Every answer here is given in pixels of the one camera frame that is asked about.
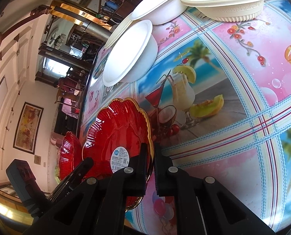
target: window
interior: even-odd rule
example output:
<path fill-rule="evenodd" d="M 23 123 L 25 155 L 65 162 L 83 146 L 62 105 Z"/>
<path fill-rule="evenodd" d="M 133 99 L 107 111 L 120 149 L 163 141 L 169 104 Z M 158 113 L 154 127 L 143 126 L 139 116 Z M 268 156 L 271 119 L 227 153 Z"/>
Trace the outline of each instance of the window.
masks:
<path fill-rule="evenodd" d="M 46 58 L 44 73 L 54 77 L 66 76 L 69 67 L 60 62 L 56 62 L 52 59 Z"/>

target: person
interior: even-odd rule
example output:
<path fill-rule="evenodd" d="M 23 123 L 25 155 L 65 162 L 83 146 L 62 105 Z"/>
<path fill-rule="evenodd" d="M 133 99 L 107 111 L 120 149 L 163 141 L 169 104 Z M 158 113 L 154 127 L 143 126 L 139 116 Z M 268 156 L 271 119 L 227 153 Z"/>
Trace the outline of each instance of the person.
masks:
<path fill-rule="evenodd" d="M 70 78 L 61 77 L 53 83 L 53 86 L 55 88 L 59 88 L 60 86 L 62 86 L 61 89 L 63 89 L 64 91 L 74 92 L 74 89 L 71 89 L 70 87 L 76 88 L 77 82 L 71 80 Z"/>

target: gold rim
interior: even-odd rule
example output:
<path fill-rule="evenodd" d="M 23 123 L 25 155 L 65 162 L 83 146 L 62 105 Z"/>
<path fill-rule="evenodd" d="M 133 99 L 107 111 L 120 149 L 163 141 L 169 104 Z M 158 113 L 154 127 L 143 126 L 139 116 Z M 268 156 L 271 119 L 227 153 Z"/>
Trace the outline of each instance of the gold rim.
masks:
<path fill-rule="evenodd" d="M 124 101 L 127 101 L 127 100 L 133 102 L 133 104 L 135 105 L 137 111 L 140 112 L 144 116 L 144 118 L 146 120 L 146 123 L 147 123 L 147 128 L 148 128 L 148 141 L 149 141 L 149 147 L 150 147 L 150 163 L 149 163 L 149 168 L 148 168 L 148 172 L 147 172 L 147 179 L 146 179 L 146 181 L 148 183 L 148 181 L 150 179 L 150 176 L 152 174 L 152 170 L 153 170 L 153 160 L 154 160 L 154 145 L 153 145 L 152 138 L 151 138 L 151 126 L 150 126 L 150 119 L 149 119 L 148 114 L 142 108 L 139 107 L 139 104 L 138 104 L 138 102 L 135 99 L 133 99 L 131 97 L 127 97 L 125 99 L 121 99 L 121 98 L 115 98 L 115 99 L 113 99 L 106 107 L 103 107 L 103 108 L 100 108 L 99 109 L 99 111 L 97 113 L 97 116 L 99 115 L 99 113 L 102 110 L 109 108 L 109 106 L 111 105 L 112 102 L 114 102 L 114 101 L 124 102 Z M 82 155 L 82 160 L 84 160 L 84 145 L 83 145 L 83 149 L 82 149 L 81 155 Z M 139 205 L 139 203 L 141 202 L 142 199 L 143 199 L 143 196 L 142 197 L 138 197 L 138 199 L 131 206 L 128 206 L 126 208 L 126 212 L 128 210 L 132 210 L 132 209 L 136 208 Z"/>

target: plate label sticker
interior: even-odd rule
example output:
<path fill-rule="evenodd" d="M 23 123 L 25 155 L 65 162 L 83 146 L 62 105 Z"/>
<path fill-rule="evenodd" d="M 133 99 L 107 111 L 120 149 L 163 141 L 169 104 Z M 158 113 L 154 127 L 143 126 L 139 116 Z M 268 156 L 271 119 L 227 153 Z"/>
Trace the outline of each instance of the plate label sticker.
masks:
<path fill-rule="evenodd" d="M 111 169 L 114 172 L 126 168 L 129 164 L 129 154 L 124 147 L 117 147 L 111 156 Z"/>

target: printed cocktail glass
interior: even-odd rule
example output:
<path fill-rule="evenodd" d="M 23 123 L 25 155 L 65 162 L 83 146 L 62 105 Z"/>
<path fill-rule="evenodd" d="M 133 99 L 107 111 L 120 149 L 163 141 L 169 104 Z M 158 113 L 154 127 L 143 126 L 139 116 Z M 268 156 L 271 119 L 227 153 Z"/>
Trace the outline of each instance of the printed cocktail glass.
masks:
<path fill-rule="evenodd" d="M 155 108 L 159 106 L 162 92 L 163 92 L 164 84 L 162 84 L 159 88 L 154 90 L 153 92 L 149 93 L 147 96 L 145 96 L 145 99 L 151 103 L 151 105 Z"/>
<path fill-rule="evenodd" d="M 187 76 L 184 73 L 177 73 L 168 77 L 168 81 L 172 86 L 173 104 L 177 110 L 184 111 L 186 115 L 186 123 L 180 129 L 188 129 L 199 123 L 198 120 L 191 118 L 189 109 L 196 97 L 194 90 L 188 83 Z"/>

